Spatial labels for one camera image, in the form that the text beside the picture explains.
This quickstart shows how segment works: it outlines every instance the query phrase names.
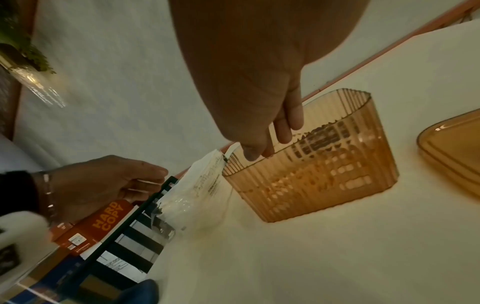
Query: plastic bag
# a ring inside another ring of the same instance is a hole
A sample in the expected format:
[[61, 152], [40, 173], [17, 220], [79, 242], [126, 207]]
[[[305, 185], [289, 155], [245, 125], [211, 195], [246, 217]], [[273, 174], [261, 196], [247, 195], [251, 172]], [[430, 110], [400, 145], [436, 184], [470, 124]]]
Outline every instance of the plastic bag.
[[157, 202], [151, 218], [159, 223], [156, 226], [165, 238], [172, 237], [168, 226], [178, 233], [192, 233], [223, 220], [233, 191], [222, 176], [225, 164], [224, 155], [212, 151], [193, 163], [175, 187]]

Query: orange plastic container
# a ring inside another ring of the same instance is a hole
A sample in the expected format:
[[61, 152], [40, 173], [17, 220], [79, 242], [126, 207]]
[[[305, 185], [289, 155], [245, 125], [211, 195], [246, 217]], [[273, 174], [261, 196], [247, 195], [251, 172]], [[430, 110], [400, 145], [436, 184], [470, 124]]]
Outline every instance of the orange plastic container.
[[480, 109], [428, 127], [417, 138], [420, 154], [440, 173], [480, 196]]
[[322, 210], [392, 187], [399, 176], [369, 93], [340, 89], [304, 106], [294, 143], [249, 162], [238, 147], [224, 177], [266, 222]]

